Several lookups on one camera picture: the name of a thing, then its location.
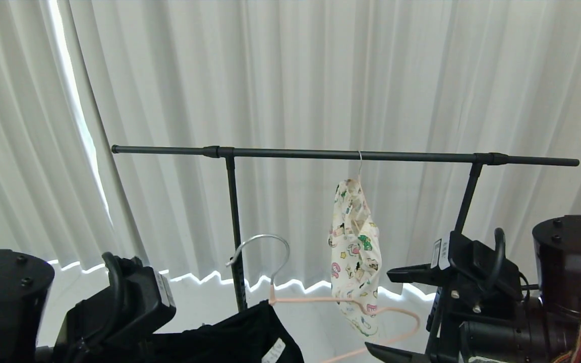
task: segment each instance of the white label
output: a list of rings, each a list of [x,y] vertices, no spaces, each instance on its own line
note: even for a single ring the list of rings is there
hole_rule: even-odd
[[[284,348],[286,348],[286,343],[281,338],[278,338],[268,353],[263,356],[261,363],[275,363],[281,356]]]
[[[156,280],[156,285],[158,286],[158,292],[161,294],[161,300],[165,306],[170,306],[169,296],[167,296],[167,289],[165,285],[167,281],[163,281],[163,275],[159,274],[158,271],[154,270],[154,278]]]
[[[429,267],[434,268],[438,266],[438,254],[441,251],[441,239],[439,238],[438,241],[434,242],[434,250],[432,250],[432,263]]]
[[[450,267],[450,235],[449,233],[442,238],[441,254],[438,257],[438,268],[444,270]]]

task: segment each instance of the black shirt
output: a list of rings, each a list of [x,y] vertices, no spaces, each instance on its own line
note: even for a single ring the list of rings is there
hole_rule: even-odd
[[[180,363],[304,363],[267,300],[217,324],[170,335],[166,345],[164,355]]]

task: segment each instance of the clothes rack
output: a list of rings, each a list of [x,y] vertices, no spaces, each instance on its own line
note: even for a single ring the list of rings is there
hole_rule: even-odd
[[[341,160],[378,160],[378,161],[421,161],[440,163],[470,163],[470,177],[463,194],[461,208],[456,218],[454,230],[461,233],[466,223],[470,203],[477,187],[477,181],[484,165],[526,164],[555,165],[576,167],[578,159],[541,158],[533,156],[510,156],[499,152],[475,152],[474,154],[451,154],[433,152],[379,152],[379,151],[333,151],[333,150],[292,150],[292,149],[242,149],[236,147],[150,147],[150,146],[111,146],[114,154],[167,154],[167,155],[202,155],[208,158],[224,158],[228,173],[228,190],[230,193],[230,212],[233,219],[235,249],[242,243],[237,203],[237,185],[235,175],[235,158],[292,158],[292,159],[341,159]],[[239,256],[232,265],[235,297],[239,312],[247,309],[244,261]],[[438,329],[441,326],[442,314],[438,306],[444,306],[450,299],[449,291],[439,287],[434,298],[432,310],[427,319],[429,340],[426,353],[438,349]]]

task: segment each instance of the bolt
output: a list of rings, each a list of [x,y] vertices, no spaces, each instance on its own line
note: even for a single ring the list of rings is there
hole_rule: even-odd
[[[25,277],[21,279],[21,285],[23,287],[28,287],[33,284],[33,279],[30,277]]]

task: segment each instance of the curtain fold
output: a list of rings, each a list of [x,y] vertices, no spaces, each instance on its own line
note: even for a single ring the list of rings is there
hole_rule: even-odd
[[[60,12],[115,230],[171,276],[228,273],[225,165],[111,158],[111,144],[581,160],[581,2],[71,1]],[[291,243],[279,283],[328,278],[332,193],[358,165],[237,159],[242,237]],[[383,268],[427,262],[454,228],[469,171],[363,163]],[[508,257],[535,280],[532,227],[567,213],[581,213],[581,166],[485,167],[464,232],[491,246],[503,227]],[[248,248],[249,281],[281,251]]]
[[[0,2],[0,248],[86,268],[117,241],[53,34],[46,2]]]

